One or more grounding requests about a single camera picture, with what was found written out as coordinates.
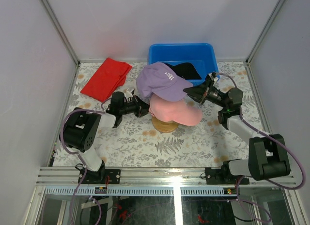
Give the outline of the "pink baseball cap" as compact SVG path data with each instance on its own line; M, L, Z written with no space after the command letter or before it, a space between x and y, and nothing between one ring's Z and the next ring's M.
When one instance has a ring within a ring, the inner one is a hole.
M199 108L189 106L184 99L177 102L166 101L153 94L149 112L162 122L175 122L185 126L196 126L202 120Z

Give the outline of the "black cap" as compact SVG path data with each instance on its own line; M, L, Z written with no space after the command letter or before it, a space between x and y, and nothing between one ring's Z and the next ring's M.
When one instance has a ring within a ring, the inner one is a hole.
M198 74L194 65L189 62L180 63L177 65L171 65L165 63L169 68L171 68L179 77L185 80L201 80L201 76Z

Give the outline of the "wooden hat stand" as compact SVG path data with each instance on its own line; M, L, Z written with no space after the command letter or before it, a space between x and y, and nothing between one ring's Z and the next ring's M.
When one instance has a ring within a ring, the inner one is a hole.
M152 117L152 125L161 133L172 133L179 127L179 124L174 121L163 122L156 117Z

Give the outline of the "purple LA baseball cap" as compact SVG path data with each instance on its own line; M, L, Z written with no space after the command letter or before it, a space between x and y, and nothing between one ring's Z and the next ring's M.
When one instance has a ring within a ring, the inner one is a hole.
M184 89L191 88L193 84L179 77L166 64L157 62L142 69L136 78L136 86L142 98L155 94L166 101L177 102L186 97Z

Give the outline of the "blue plastic bin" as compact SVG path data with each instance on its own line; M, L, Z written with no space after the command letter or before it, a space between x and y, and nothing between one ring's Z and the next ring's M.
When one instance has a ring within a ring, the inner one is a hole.
M214 49L208 43L151 45L149 64L156 62L170 66L190 63L196 73L187 80L194 86L201 84L209 73L218 72Z

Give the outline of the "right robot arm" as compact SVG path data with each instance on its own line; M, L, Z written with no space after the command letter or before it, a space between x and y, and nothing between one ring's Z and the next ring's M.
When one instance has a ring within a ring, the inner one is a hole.
M283 148L284 138L264 133L248 124L242 115L243 92L233 87L226 93L214 84L215 74L209 74L197 86L185 88L184 92L200 105L209 101L220 106L218 122L226 130L238 135L248 145L248 158L225 161L221 167L221 179L233 183L238 176L248 176L255 180L267 180L288 176L291 172L287 151Z

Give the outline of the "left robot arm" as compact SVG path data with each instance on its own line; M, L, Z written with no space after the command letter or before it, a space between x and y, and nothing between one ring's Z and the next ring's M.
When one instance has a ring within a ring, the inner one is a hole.
M89 178L94 183L102 183L106 178L104 161L92 147L97 129L102 126L108 129L117 128L123 116L133 113L137 118L148 114L149 105L138 96L125 97L117 91L108 99L105 111L95 111L76 107L62 122L59 139L65 151L77 155L82 166L90 171Z

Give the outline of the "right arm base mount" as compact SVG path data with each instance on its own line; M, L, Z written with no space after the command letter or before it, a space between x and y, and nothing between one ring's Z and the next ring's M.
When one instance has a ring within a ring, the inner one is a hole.
M229 169L229 162L224 161L220 168L206 167L200 178L208 185L237 185L241 175L233 175Z

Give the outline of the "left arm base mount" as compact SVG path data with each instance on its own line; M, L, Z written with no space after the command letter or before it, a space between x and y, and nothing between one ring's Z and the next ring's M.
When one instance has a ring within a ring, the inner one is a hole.
M116 185L120 184L121 170L120 169L106 169L104 164L101 164L97 172L87 170L86 176L82 180L85 168L82 164L77 164L75 169L79 171L78 182L82 184L104 184Z

